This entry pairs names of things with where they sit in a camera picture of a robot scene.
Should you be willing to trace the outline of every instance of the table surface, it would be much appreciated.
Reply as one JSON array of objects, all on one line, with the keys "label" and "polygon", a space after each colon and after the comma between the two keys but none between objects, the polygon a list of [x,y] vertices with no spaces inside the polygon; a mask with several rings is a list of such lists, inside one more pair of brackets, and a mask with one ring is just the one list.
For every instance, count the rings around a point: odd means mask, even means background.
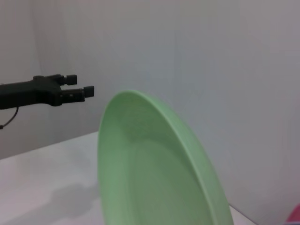
[{"label": "table surface", "polygon": [[[103,225],[97,135],[0,160],[0,225]],[[254,225],[231,212],[235,225]]]}]

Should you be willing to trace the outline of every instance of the black robotic arm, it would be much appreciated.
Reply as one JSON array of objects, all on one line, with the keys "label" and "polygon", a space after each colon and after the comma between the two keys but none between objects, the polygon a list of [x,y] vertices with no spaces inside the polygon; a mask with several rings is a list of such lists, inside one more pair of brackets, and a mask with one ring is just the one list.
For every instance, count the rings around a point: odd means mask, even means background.
[{"label": "black robotic arm", "polygon": [[17,108],[13,119],[20,106],[38,103],[60,106],[64,103],[84,102],[85,98],[94,96],[94,86],[62,90],[60,86],[65,84],[77,84],[77,75],[35,76],[31,81],[0,85],[0,110]]}]

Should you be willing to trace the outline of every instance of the white backdrop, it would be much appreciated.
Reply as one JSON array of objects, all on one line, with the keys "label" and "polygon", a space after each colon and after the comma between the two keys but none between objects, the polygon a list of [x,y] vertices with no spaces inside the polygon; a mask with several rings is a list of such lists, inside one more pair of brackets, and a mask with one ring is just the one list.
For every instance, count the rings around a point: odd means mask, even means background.
[{"label": "white backdrop", "polygon": [[[30,0],[0,0],[0,84],[31,80],[40,75]],[[0,124],[15,109],[0,111]],[[0,131],[0,159],[54,143],[48,107],[22,107],[15,120]]]},{"label": "white backdrop", "polygon": [[[96,131],[114,94],[143,90],[196,132],[232,205],[260,225],[281,224],[300,203],[299,8],[296,0],[33,0],[40,64],[30,74],[78,74],[96,96],[37,107],[48,115],[28,130],[45,133],[24,146]],[[5,137],[21,139],[23,120]]]}]

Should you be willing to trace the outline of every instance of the plate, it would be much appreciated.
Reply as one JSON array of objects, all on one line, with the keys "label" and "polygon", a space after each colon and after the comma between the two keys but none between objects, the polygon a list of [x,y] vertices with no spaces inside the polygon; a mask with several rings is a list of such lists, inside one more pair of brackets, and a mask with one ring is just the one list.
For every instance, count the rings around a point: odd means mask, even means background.
[{"label": "plate", "polygon": [[98,137],[106,225],[233,225],[210,160],[192,130],[158,99],[124,91]]}]

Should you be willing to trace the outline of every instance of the black cable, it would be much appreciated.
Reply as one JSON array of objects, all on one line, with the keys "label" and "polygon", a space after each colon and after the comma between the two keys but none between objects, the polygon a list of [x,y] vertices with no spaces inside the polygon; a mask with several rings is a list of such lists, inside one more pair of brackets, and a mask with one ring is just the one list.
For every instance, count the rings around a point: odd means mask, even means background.
[{"label": "black cable", "polygon": [[0,130],[3,129],[4,127],[6,127],[8,124],[10,124],[11,121],[13,121],[13,119],[15,118],[15,116],[18,114],[18,111],[19,111],[19,107],[16,108],[13,117],[12,117],[9,121],[7,121],[7,122],[6,122],[5,124],[3,124],[3,125],[0,125]]}]

